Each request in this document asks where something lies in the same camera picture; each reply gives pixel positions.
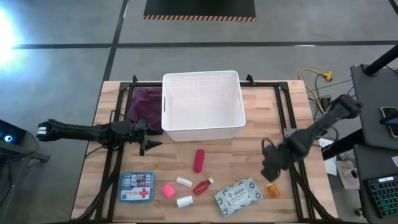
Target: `wooden table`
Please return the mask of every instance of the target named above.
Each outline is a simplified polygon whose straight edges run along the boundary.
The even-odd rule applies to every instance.
[[[296,80],[288,81],[288,83],[297,126],[306,128],[313,123],[313,120],[304,83]],[[96,111],[95,124],[109,122],[109,114],[116,106],[119,84],[120,82],[104,83]],[[139,156],[137,143],[126,143],[121,173],[139,170],[155,172],[155,200],[151,203],[121,203],[117,199],[113,216],[114,222],[297,221],[289,172],[282,171],[275,182],[282,194],[278,199],[270,198],[266,191],[267,180],[260,174],[261,161],[264,159],[261,154],[261,139],[270,138],[276,144],[282,140],[275,92],[269,87],[242,87],[242,92],[246,125],[233,139],[173,142],[166,134],[150,136],[150,139],[162,141],[163,145],[147,151],[144,157]],[[289,121],[287,110],[284,111],[286,120]],[[98,146],[98,143],[91,142],[88,152]],[[197,149],[206,151],[205,165],[200,174],[194,174],[192,171]],[[105,157],[105,150],[96,151],[85,160],[72,218],[78,217],[98,193]],[[328,212],[337,217],[319,147],[312,147],[310,154],[305,158],[305,165],[311,190]],[[225,219],[213,195],[247,175],[254,179],[263,194],[263,199]],[[191,180],[194,185],[212,177],[215,183],[206,192],[196,197],[192,189],[175,182],[177,177]],[[161,193],[165,184],[173,185],[177,191],[172,199],[166,199]],[[188,195],[193,195],[193,205],[177,208],[176,198]],[[305,217],[308,217],[302,192],[300,192],[300,196]],[[109,196],[105,199],[104,216],[108,211],[108,200]]]

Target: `black floor mat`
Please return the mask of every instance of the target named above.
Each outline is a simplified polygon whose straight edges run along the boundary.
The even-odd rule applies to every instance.
[[[256,21],[254,0],[147,0],[144,19]]]

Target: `pink foam cube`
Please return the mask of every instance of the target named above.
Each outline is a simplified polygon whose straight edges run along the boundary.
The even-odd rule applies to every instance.
[[[173,195],[175,194],[175,190],[174,190],[173,186],[171,186],[171,185],[169,185],[169,184],[166,184],[166,185],[163,187],[163,194],[164,194],[164,196],[167,197],[167,198],[173,197]]]

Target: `red bottle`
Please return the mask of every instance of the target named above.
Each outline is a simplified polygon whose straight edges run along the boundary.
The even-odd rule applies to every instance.
[[[202,181],[200,182],[194,189],[193,192],[195,193],[195,195],[199,196],[200,194],[202,194],[205,190],[207,190],[209,188],[209,185],[214,183],[213,178],[209,178],[208,180]]]

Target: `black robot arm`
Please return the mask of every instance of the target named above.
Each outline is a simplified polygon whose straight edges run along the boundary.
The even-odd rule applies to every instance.
[[[61,138],[102,141],[109,138],[109,124],[97,124],[95,126],[82,126],[64,124],[54,119],[49,119],[39,124],[36,137],[43,142],[56,141]]]
[[[289,165],[306,157],[317,136],[332,127],[337,121],[357,117],[361,105],[349,95],[340,95],[334,100],[326,113],[307,129],[299,129],[286,138],[277,147],[273,144],[264,147],[262,154],[265,159],[261,174],[270,182],[279,177],[280,170],[288,169]]]
[[[81,126],[74,124],[64,124],[54,119],[39,124],[37,139],[39,141],[56,141],[61,138],[76,139],[86,141],[98,141],[101,144],[114,146],[119,141],[138,142],[140,144],[140,156],[144,156],[145,151],[161,145],[161,142],[151,141],[148,135],[161,134],[152,129],[148,122],[139,120],[134,128],[130,127],[127,121],[115,121],[109,124],[97,124],[95,126]]]

